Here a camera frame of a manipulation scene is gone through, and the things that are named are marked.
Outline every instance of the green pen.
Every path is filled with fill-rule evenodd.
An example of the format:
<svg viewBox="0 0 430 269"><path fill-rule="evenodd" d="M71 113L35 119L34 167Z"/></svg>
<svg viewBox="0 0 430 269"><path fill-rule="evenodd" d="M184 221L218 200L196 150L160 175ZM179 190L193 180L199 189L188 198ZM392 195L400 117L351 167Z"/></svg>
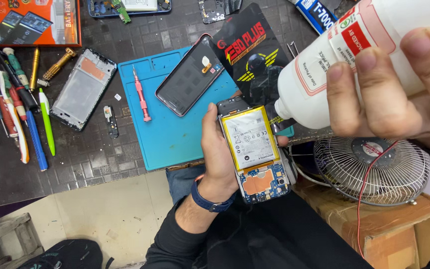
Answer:
<svg viewBox="0 0 430 269"><path fill-rule="evenodd" d="M43 92L42 88L39 88L39 103L41 104L41 110L43 111L44 127L46 129L47 144L51 154L56 156L56 146L54 145L53 130L51 128L51 120L49 119L49 101Z"/></svg>

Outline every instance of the blue silicone repair mat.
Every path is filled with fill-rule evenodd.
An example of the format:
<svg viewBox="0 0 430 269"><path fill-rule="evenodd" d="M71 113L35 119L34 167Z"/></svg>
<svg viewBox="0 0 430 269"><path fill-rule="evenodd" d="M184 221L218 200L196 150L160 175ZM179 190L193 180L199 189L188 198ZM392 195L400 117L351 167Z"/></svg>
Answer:
<svg viewBox="0 0 430 269"><path fill-rule="evenodd" d="M118 64L145 168L153 170L202 158L202 118L210 102L228 99L237 87L226 71L213 82L183 116L177 116L157 97L155 90L180 62L190 47ZM135 89L132 65L142 84L152 120L143 121L139 95Z"/></svg>

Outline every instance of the white plastic bottle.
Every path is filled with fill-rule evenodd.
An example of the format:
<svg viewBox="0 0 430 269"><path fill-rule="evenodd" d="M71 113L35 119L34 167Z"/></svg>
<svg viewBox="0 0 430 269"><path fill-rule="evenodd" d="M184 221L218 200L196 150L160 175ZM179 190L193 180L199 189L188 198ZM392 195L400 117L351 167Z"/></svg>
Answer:
<svg viewBox="0 0 430 269"><path fill-rule="evenodd" d="M378 46L389 54L408 96L424 90L399 43L410 30L427 26L430 1L362 0L282 70L276 112L308 128L329 126L326 71L338 61L350 64L360 96L354 59L369 46Z"/></svg>

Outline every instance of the fan grill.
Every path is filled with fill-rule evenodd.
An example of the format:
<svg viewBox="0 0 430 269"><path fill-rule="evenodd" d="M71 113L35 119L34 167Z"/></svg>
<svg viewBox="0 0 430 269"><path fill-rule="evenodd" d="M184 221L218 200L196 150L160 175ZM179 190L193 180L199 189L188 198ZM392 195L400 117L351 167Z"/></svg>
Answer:
<svg viewBox="0 0 430 269"><path fill-rule="evenodd" d="M314 157L320 173L331 186L358 200L370 161L362 161L355 155L355 139L333 137L318 140L314 145ZM379 140L394 143L392 140ZM407 140L401 140L371 168L361 201L375 205L409 202L424 188L429 170L427 153Z"/></svg>

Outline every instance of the lithium-ion battery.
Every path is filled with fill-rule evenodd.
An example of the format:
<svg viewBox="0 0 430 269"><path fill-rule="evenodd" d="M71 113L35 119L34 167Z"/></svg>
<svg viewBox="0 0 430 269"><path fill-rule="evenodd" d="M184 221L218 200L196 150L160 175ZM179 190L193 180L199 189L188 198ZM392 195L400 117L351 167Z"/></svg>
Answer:
<svg viewBox="0 0 430 269"><path fill-rule="evenodd" d="M236 170L279 160L265 107L221 119Z"/></svg>

